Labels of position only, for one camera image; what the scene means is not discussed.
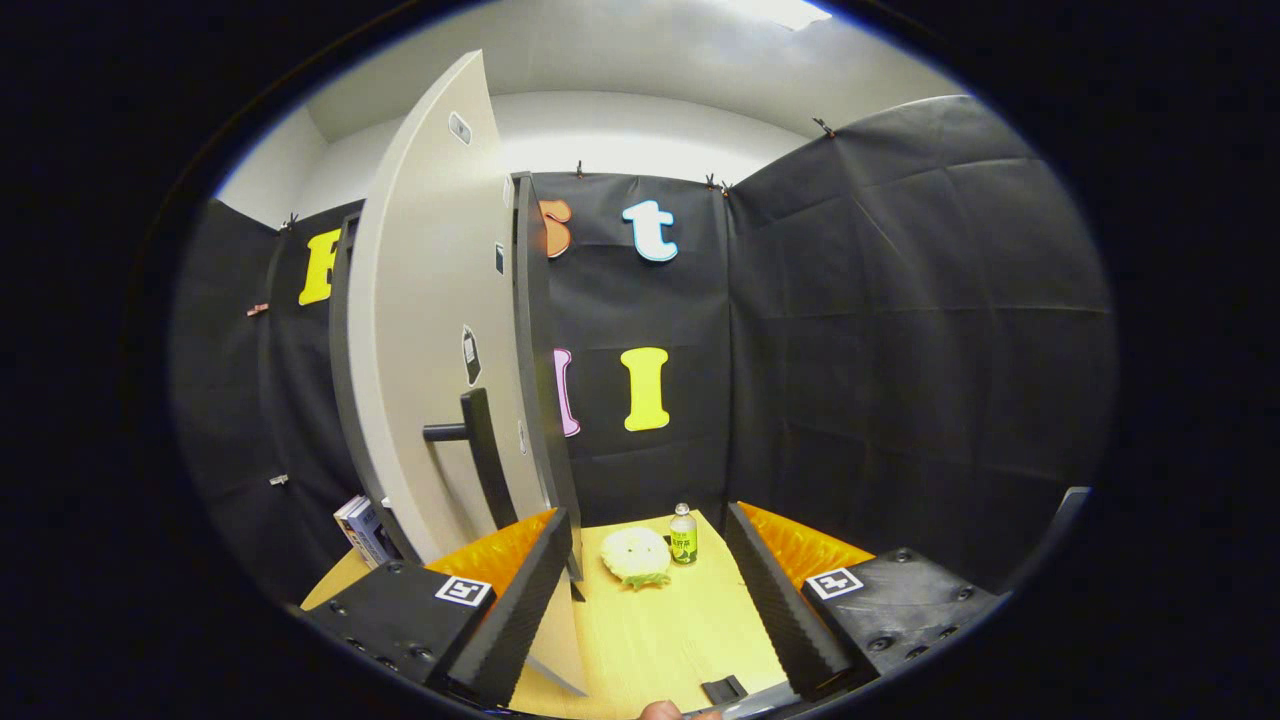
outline wooden table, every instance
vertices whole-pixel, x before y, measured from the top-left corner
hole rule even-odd
[[[582,529],[585,566],[577,587],[586,602],[575,602],[573,615],[588,696],[577,697],[526,665],[512,710],[634,720],[657,700],[669,700],[686,712],[707,707],[710,701],[701,683],[728,675],[736,675],[748,692],[786,682],[728,547],[701,512],[692,515],[698,519],[698,562],[691,568],[672,564],[671,584],[662,588],[625,588],[600,561],[600,543],[609,533],[632,525],[668,534],[669,516]],[[351,555],[320,580],[303,601],[303,610],[369,571],[358,555],[349,560]]]

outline book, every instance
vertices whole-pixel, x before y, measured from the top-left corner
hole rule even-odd
[[[378,519],[378,510],[369,498],[365,498],[351,509],[347,515],[347,523],[369,553],[366,561],[369,561],[370,568],[378,568],[390,560],[387,548],[378,539],[378,529],[381,528],[381,521]]]
[[[366,498],[362,495],[357,495],[356,497],[348,500],[346,505],[339,507],[333,514],[333,519],[334,521],[338,523],[338,528],[343,532],[343,534],[347,536],[347,541],[351,543],[351,546],[355,547],[357,552],[360,552],[360,557],[365,561],[365,564],[369,565],[370,568],[376,568],[378,564],[375,564],[374,561],[374,555],[369,551],[367,547],[365,547],[365,543],[361,542],[360,534],[356,532],[356,528],[351,524],[352,512],[366,502],[369,502],[369,498]]]

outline binder clip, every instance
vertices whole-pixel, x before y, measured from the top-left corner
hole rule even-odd
[[[827,137],[836,137],[836,131],[827,127],[827,123],[824,123],[822,118],[813,118],[813,122],[818,123],[818,127],[820,127],[822,131],[827,133]]]

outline door handle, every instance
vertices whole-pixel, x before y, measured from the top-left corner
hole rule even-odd
[[[500,530],[516,524],[516,505],[511,501],[507,488],[507,475],[502,471],[502,456],[498,455],[498,441],[493,434],[493,418],[489,415],[489,393],[483,387],[462,393],[462,423],[444,425],[422,425],[425,442],[468,441],[471,459],[476,464],[480,489],[484,492],[493,523]]]

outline yellow foam letter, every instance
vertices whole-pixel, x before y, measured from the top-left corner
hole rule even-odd
[[[311,249],[311,258],[307,260],[307,282],[298,293],[298,305],[311,305],[321,300],[329,300],[333,286],[329,284],[329,273],[333,270],[333,261],[338,259],[338,236],[342,228],[317,234],[311,238],[307,247]]]
[[[667,351],[660,347],[635,347],[622,354],[631,372],[631,414],[623,425],[631,432],[663,428],[671,415],[662,409],[662,365]]]

